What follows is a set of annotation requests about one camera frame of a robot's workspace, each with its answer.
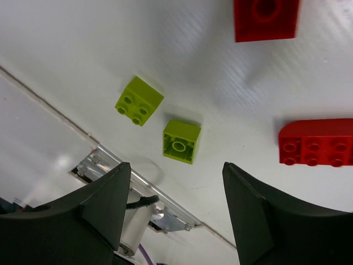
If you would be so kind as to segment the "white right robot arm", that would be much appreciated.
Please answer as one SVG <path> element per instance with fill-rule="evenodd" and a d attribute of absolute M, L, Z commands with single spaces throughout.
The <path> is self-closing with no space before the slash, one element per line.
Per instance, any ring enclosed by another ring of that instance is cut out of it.
<path fill-rule="evenodd" d="M 222 171 L 240 264 L 351 264 L 352 214 L 317 206 L 254 178 Z M 125 264 L 158 196 L 128 202 L 131 167 L 122 163 L 59 199 L 1 212 L 2 264 Z"/>

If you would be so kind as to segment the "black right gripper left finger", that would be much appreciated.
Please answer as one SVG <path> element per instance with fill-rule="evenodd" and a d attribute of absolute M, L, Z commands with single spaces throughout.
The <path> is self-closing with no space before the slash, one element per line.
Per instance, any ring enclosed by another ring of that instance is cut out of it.
<path fill-rule="evenodd" d="M 1 264 L 127 264 L 115 254 L 131 178 L 123 162 L 59 199 L 1 215 Z"/>

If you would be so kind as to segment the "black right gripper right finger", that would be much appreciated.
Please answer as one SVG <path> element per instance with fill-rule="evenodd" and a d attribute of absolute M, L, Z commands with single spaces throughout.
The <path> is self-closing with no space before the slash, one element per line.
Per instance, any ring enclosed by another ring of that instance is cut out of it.
<path fill-rule="evenodd" d="M 352 264 L 352 213 L 305 202 L 226 162 L 240 264 Z"/>

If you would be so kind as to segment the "red rectangular lego brick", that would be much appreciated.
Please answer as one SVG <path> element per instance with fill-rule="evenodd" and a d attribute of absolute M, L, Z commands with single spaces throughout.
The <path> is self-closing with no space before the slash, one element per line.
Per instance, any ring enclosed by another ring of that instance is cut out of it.
<path fill-rule="evenodd" d="M 237 43 L 293 39 L 300 0 L 234 0 Z"/>

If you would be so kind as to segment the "lime green lego brick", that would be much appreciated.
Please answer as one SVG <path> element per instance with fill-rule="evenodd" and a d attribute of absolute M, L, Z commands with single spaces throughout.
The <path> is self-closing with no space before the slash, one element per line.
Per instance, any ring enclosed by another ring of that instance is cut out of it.
<path fill-rule="evenodd" d="M 115 109 L 119 114 L 131 119 L 135 125 L 143 126 L 163 99 L 162 94 L 135 76 L 125 87 Z"/>

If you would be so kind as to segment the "red sloped lego brick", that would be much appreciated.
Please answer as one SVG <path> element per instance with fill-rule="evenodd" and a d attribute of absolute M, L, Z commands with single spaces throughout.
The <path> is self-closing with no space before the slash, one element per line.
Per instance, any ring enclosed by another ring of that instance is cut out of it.
<path fill-rule="evenodd" d="M 279 162 L 288 166 L 352 166 L 352 119 L 298 120 L 278 134 Z"/>

